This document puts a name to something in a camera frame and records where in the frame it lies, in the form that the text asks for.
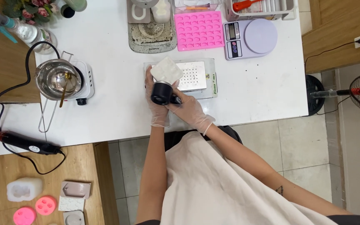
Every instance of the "gold spoon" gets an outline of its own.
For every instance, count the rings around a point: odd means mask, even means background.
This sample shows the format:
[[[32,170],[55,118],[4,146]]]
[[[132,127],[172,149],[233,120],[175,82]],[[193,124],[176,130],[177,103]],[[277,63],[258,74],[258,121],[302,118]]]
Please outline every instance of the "gold spoon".
[[[72,77],[70,76],[70,73],[66,72],[65,73],[65,80],[66,80],[66,84],[63,87],[63,93],[62,93],[62,97],[60,99],[60,104],[59,104],[59,108],[62,108],[63,105],[63,99],[65,98],[65,92],[66,92],[66,86],[67,86],[67,81],[70,80]]]

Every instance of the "pink round mold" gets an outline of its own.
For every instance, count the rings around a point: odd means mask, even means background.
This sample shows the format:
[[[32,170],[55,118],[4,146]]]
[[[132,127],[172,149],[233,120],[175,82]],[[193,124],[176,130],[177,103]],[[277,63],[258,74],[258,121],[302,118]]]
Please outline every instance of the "pink round mold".
[[[41,197],[36,202],[36,210],[41,215],[49,215],[56,208],[56,199],[52,196],[46,195]]]
[[[36,211],[32,207],[22,207],[13,214],[13,222],[16,225],[30,225],[37,217]]]

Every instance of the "bottle label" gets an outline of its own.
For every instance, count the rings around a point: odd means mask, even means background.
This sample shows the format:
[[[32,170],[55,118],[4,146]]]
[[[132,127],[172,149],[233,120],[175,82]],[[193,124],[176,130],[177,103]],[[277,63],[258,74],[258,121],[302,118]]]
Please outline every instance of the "bottle label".
[[[40,151],[40,149],[36,146],[29,146],[29,149],[30,149],[30,151],[35,152],[35,153]]]
[[[45,39],[45,41],[51,42],[51,38],[50,38],[50,34],[48,33],[48,31],[40,29],[41,33],[43,34],[43,38]]]

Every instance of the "black cable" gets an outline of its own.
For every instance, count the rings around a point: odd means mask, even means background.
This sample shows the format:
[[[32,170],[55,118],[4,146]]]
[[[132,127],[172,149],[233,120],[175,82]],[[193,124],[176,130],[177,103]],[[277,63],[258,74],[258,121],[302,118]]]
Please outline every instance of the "black cable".
[[[1,112],[0,112],[0,121],[1,121],[1,117],[2,117],[2,114],[4,113],[5,106],[4,106],[2,103],[0,103],[0,104],[1,104],[2,107],[3,107],[2,110],[1,110]],[[33,161],[31,158],[29,158],[29,157],[27,157],[27,156],[24,156],[24,155],[21,155],[21,154],[19,154],[19,153],[16,153],[16,152],[10,150],[10,149],[5,145],[5,143],[3,143],[3,146],[4,146],[8,151],[10,151],[11,153],[13,153],[13,154],[15,154],[15,155],[17,155],[17,156],[19,156],[19,157],[22,157],[22,158],[25,158],[25,159],[30,160],[31,163],[33,164],[34,168],[36,169],[37,173],[40,174],[40,175],[45,175],[45,174],[48,174],[48,173],[56,170],[60,165],[62,165],[62,163],[63,163],[63,162],[65,161],[65,159],[66,159],[65,153],[63,153],[61,150],[58,151],[58,153],[60,153],[60,154],[63,155],[63,160],[62,160],[55,168],[53,168],[51,171],[48,171],[48,172],[45,172],[45,173],[41,173],[40,171],[38,171],[38,168],[37,168],[36,164],[34,163],[34,161]]]
[[[0,97],[1,97],[3,94],[5,94],[5,93],[7,93],[8,91],[10,91],[10,90],[16,89],[16,88],[18,88],[18,87],[22,87],[22,86],[27,85],[28,83],[30,83],[30,81],[31,81],[31,75],[30,75],[30,68],[29,68],[29,58],[30,58],[30,54],[31,54],[31,52],[33,51],[33,49],[34,49],[37,45],[39,45],[39,44],[48,44],[48,45],[50,45],[50,46],[53,48],[53,50],[55,51],[56,56],[58,57],[58,59],[60,59],[58,50],[55,48],[55,46],[53,46],[53,44],[51,44],[51,43],[49,43],[49,42],[46,42],[46,41],[40,41],[40,42],[35,43],[35,44],[34,44],[33,46],[31,46],[30,49],[27,51],[26,59],[25,59],[25,62],[24,62],[24,63],[25,63],[25,67],[26,67],[27,81],[24,82],[23,84],[18,84],[18,85],[15,85],[15,86],[13,86],[13,87],[10,87],[10,88],[2,91],[2,92],[0,93]],[[3,107],[2,110],[1,110],[1,112],[0,112],[0,121],[1,121],[1,117],[2,117],[2,114],[3,114],[3,112],[4,112],[5,106],[4,106],[2,103],[0,103],[0,104],[1,104],[2,107]],[[59,150],[58,153],[60,153],[60,154],[63,155],[63,160],[62,160],[62,162],[60,162],[60,163],[59,163],[55,168],[53,168],[51,171],[48,171],[48,172],[45,172],[45,173],[41,173],[41,172],[38,171],[36,164],[34,163],[34,161],[33,161],[31,158],[29,158],[29,157],[27,157],[27,156],[24,156],[24,155],[20,155],[19,153],[16,153],[16,152],[10,150],[10,149],[5,145],[5,143],[3,143],[3,146],[4,146],[8,151],[10,151],[11,153],[13,153],[13,154],[15,154],[15,155],[17,155],[17,156],[19,156],[19,157],[22,157],[22,158],[25,158],[25,159],[30,160],[31,163],[33,164],[34,168],[36,169],[37,173],[40,174],[40,175],[45,175],[45,174],[48,174],[48,173],[54,171],[54,170],[57,169],[59,166],[61,166],[62,163],[63,163],[63,162],[65,161],[65,159],[66,159],[66,155],[65,155],[61,150]]]
[[[360,39],[359,39],[359,40],[357,40],[357,41],[353,41],[353,42],[345,43],[345,44],[340,45],[340,46],[338,46],[338,47],[336,47],[336,48],[334,48],[334,49],[326,50],[326,51],[322,52],[321,54],[326,53],[326,52],[329,52],[329,51],[333,51],[333,50],[335,50],[335,49],[338,49],[338,48],[343,47],[344,45],[347,45],[347,44],[352,44],[352,43],[359,43],[359,44],[360,44]],[[304,63],[305,73],[306,73],[306,62],[307,62],[307,59],[305,60],[305,63]]]
[[[350,97],[351,97],[351,96],[348,96],[347,98],[345,98],[345,99],[341,100],[341,101],[337,104],[337,109],[336,109],[336,110],[333,110],[333,111],[330,111],[330,112],[325,112],[325,113],[322,113],[322,114],[319,114],[319,113],[316,113],[316,114],[318,114],[318,115],[324,115],[324,114],[326,114],[326,113],[335,112],[335,111],[337,111],[337,110],[338,110],[338,105],[339,105],[340,103],[342,103],[343,101],[345,101],[345,100],[349,99]]]
[[[0,97],[1,97],[3,94],[5,94],[5,93],[7,93],[8,91],[10,91],[10,90],[16,89],[16,88],[18,88],[18,87],[22,87],[22,86],[27,85],[28,83],[30,83],[30,81],[31,81],[31,75],[30,75],[30,69],[29,69],[29,58],[30,58],[30,54],[31,54],[31,52],[33,51],[33,49],[34,49],[37,45],[39,45],[39,44],[48,44],[48,45],[50,45],[50,46],[54,49],[54,51],[55,51],[58,59],[60,59],[59,53],[57,52],[58,50],[57,50],[51,43],[46,42],[46,41],[40,41],[40,42],[35,43],[33,46],[30,47],[30,49],[28,50],[27,55],[26,55],[26,60],[25,60],[25,67],[26,67],[26,73],[27,73],[27,80],[26,80],[26,82],[24,82],[23,84],[15,85],[15,86],[10,87],[10,88],[8,88],[8,89],[6,89],[6,90],[3,90],[3,91],[0,93]]]

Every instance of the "wooden table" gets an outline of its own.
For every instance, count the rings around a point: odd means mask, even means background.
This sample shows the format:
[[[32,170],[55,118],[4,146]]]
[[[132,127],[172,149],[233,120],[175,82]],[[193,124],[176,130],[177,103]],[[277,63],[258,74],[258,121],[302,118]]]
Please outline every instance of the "wooden table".
[[[34,208],[36,201],[51,195],[59,201],[62,181],[90,182],[91,196],[85,201],[84,216],[87,225],[119,224],[115,190],[112,180],[107,142],[68,146],[61,149],[67,158],[52,173],[39,175],[30,161],[13,154],[0,155],[0,225],[13,223],[14,212],[23,206]],[[50,171],[63,156],[22,153],[34,160],[40,172]],[[11,202],[7,200],[6,185],[22,177],[39,177],[43,180],[43,192],[32,201]],[[63,212],[57,209],[48,216],[37,214],[33,224],[64,225]]]

